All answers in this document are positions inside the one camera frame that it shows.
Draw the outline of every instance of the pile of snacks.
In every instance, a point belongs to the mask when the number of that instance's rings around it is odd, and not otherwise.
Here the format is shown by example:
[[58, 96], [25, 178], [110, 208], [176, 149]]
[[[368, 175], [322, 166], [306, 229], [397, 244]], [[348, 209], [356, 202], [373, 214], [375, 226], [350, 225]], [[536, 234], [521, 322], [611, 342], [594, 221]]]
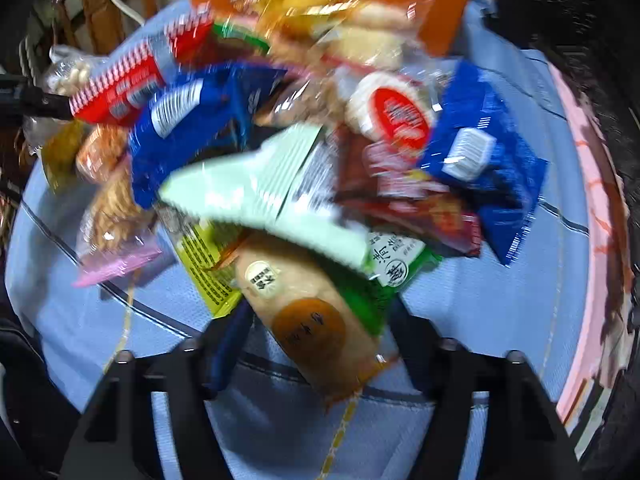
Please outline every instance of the pile of snacks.
[[158, 212], [212, 313], [244, 294], [334, 402], [395, 360], [379, 348], [386, 311], [441, 253], [478, 256], [484, 236], [513, 261], [546, 162], [476, 67], [443, 72], [425, 53], [429, 2], [232, 3], [56, 87], [96, 124], [52, 146], [101, 185], [76, 284], [157, 256]]

